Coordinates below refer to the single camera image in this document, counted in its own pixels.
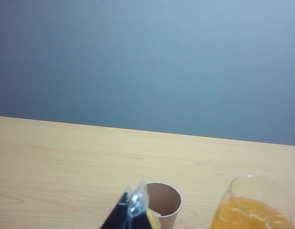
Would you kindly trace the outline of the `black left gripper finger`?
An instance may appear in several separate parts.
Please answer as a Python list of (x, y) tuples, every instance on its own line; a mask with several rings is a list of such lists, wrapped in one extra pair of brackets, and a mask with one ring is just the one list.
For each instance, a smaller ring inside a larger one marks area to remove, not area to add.
[(112, 212), (102, 224), (102, 229), (150, 229), (148, 219), (149, 197), (147, 185), (142, 181), (134, 191), (127, 188)]

